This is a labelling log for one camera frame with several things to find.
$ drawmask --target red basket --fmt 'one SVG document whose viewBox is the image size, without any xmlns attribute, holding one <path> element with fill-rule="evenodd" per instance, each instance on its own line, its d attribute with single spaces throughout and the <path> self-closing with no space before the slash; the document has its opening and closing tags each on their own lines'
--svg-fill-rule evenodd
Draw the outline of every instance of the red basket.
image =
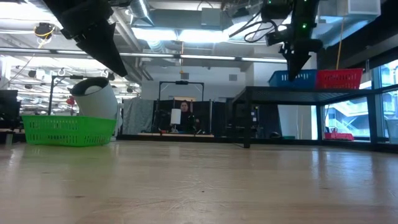
<svg viewBox="0 0 398 224">
<path fill-rule="evenodd" d="M 357 90 L 361 84 L 362 68 L 318 71 L 315 88 Z"/>
</svg>

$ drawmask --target gray curtain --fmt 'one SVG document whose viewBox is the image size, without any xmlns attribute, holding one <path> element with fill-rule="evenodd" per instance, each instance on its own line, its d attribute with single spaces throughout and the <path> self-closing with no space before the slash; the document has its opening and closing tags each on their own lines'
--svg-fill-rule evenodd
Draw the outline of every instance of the gray curtain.
<svg viewBox="0 0 398 224">
<path fill-rule="evenodd" d="M 124 100 L 123 134 L 150 132 L 152 126 L 153 100 L 133 98 Z"/>
</svg>

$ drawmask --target metal table frame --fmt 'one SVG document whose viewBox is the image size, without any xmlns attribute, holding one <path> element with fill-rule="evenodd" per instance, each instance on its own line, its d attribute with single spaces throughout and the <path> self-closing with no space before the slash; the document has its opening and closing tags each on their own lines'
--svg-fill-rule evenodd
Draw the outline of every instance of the metal table frame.
<svg viewBox="0 0 398 224">
<path fill-rule="evenodd" d="M 377 144 L 377 116 L 376 116 L 376 95 L 387 93 L 389 91 L 398 90 L 398 85 L 392 85 L 385 88 L 376 90 L 299 90 L 291 88 L 278 88 L 278 87 L 263 87 L 263 86 L 247 86 L 240 94 L 233 100 L 233 123 L 232 141 L 236 142 L 236 105 L 245 105 L 245 127 L 243 146 L 250 148 L 251 135 L 251 108 L 253 104 L 256 105 L 310 105 L 317 107 L 317 144 L 322 145 L 326 142 L 323 140 L 324 128 L 324 106 L 342 101 L 353 100 L 356 98 L 366 97 L 368 101 L 368 114 L 369 114 L 369 129 L 370 129 L 370 142 Z"/>
</svg>

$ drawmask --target green basket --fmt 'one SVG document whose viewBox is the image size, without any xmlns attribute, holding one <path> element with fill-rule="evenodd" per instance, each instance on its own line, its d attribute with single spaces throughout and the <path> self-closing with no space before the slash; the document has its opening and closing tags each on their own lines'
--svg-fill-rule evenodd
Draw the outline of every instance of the green basket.
<svg viewBox="0 0 398 224">
<path fill-rule="evenodd" d="M 99 146 L 111 140 L 116 120 L 87 116 L 22 116 L 28 144 Z"/>
</svg>

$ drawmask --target blue basket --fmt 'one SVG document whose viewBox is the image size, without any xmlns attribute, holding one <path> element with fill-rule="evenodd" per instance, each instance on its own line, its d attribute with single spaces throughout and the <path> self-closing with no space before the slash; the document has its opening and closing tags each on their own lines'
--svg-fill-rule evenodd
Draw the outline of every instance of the blue basket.
<svg viewBox="0 0 398 224">
<path fill-rule="evenodd" d="M 268 81 L 269 86 L 289 87 L 299 89 L 314 89 L 317 79 L 317 70 L 301 70 L 296 79 L 289 81 L 288 71 L 276 71 Z"/>
</svg>

